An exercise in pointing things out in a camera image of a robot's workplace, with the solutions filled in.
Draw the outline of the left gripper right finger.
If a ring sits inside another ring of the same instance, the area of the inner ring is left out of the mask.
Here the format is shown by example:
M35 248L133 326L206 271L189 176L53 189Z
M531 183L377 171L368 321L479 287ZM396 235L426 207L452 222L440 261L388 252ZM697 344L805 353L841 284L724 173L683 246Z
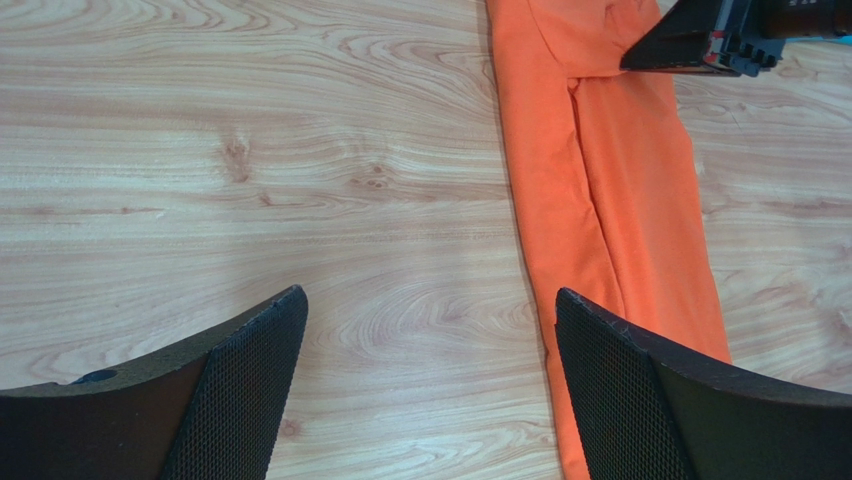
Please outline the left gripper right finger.
M594 479L847 479L851 398L751 372L577 292L555 333Z

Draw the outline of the orange t shirt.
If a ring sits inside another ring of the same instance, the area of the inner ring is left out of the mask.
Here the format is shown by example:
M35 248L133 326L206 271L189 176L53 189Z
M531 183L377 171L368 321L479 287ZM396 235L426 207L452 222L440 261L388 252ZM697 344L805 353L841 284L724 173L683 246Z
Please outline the orange t shirt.
M555 336L570 288L645 329L731 358L693 145L672 78L622 55L654 1L487 5L515 217L537 304L562 473L588 470Z

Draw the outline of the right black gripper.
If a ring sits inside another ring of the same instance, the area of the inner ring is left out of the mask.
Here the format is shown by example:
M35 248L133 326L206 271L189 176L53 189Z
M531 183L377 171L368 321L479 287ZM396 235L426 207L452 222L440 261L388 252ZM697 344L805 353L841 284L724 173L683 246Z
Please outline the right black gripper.
M620 68L755 77L777 66L790 40L850 35L849 1L680 0L627 50Z

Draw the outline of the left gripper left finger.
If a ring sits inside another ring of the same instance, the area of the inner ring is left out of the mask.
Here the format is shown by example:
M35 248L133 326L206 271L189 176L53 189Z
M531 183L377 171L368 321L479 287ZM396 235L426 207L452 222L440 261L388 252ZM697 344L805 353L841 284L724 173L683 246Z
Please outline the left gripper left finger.
M5 479L262 479L309 303L291 286L236 317L68 383L1 394Z

